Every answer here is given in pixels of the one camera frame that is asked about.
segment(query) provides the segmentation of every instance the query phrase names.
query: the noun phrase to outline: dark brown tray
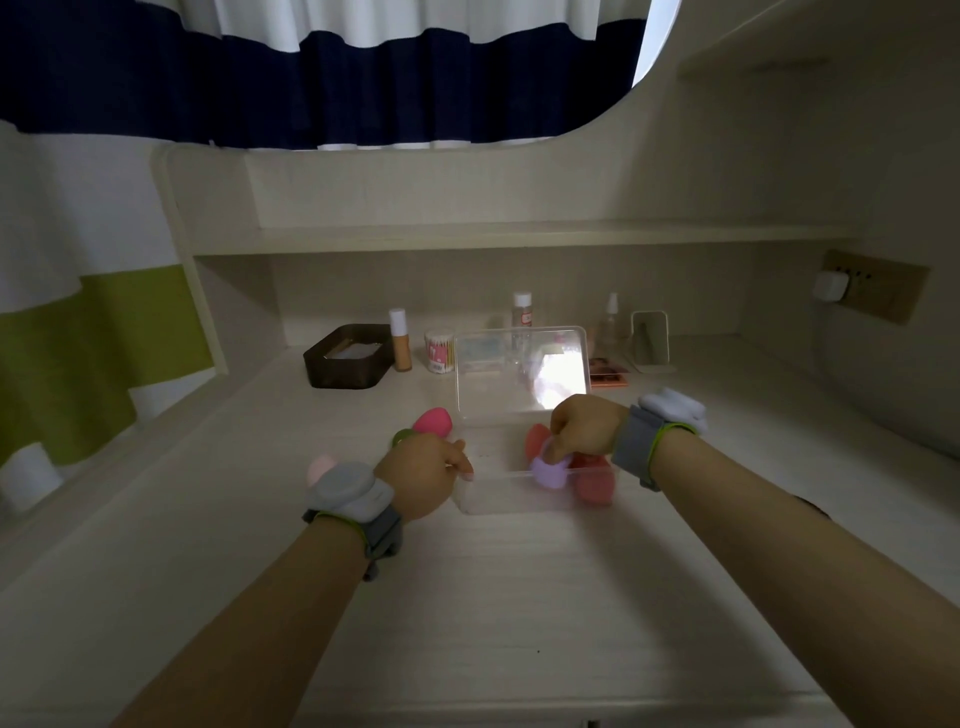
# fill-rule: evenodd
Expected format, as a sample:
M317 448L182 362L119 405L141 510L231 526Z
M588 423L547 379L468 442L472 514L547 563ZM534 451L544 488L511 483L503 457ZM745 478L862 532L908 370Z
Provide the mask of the dark brown tray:
M326 355L344 346L379 344L363 359L328 359ZM394 340L389 324L347 324L331 331L303 353L311 387L318 389L369 389L394 365Z

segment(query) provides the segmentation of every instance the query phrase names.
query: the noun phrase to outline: curtain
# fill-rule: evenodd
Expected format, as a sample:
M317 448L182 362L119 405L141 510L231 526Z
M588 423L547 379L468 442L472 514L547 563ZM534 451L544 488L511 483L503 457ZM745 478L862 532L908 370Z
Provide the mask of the curtain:
M0 493L29 508L213 376L158 144L459 146L630 90L649 0L0 0Z

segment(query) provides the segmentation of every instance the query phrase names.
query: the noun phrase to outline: navy blue curtain stripe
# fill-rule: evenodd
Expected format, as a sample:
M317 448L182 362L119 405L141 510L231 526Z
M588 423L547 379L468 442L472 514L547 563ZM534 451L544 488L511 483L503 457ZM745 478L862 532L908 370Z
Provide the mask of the navy blue curtain stripe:
M586 124L633 83L644 20L563 24L470 43L429 29L355 48L310 34L298 53L190 33L132 0L0 0L0 118L25 133L108 133L311 149L495 142Z

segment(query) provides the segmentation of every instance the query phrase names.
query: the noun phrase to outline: green curtain stripe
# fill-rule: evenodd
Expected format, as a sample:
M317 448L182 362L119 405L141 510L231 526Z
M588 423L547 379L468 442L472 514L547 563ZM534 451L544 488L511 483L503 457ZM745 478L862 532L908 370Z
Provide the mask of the green curtain stripe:
M81 283L0 314L0 464L33 442L57 465L84 460L136 421L129 388L213 365L181 266Z

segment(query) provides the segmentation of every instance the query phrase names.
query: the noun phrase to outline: desk surface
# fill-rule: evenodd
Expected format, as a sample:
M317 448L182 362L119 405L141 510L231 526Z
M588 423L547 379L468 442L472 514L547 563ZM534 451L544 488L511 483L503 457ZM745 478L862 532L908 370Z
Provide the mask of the desk surface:
M677 339L630 375L708 405L708 439L960 601L960 469L731 337ZM311 389L270 363L0 594L0 714L112 716L297 535L320 451L373 460L453 379ZM351 604L306 714L608 715L767 706L819 689L669 503L621 475L613 508L408 528Z

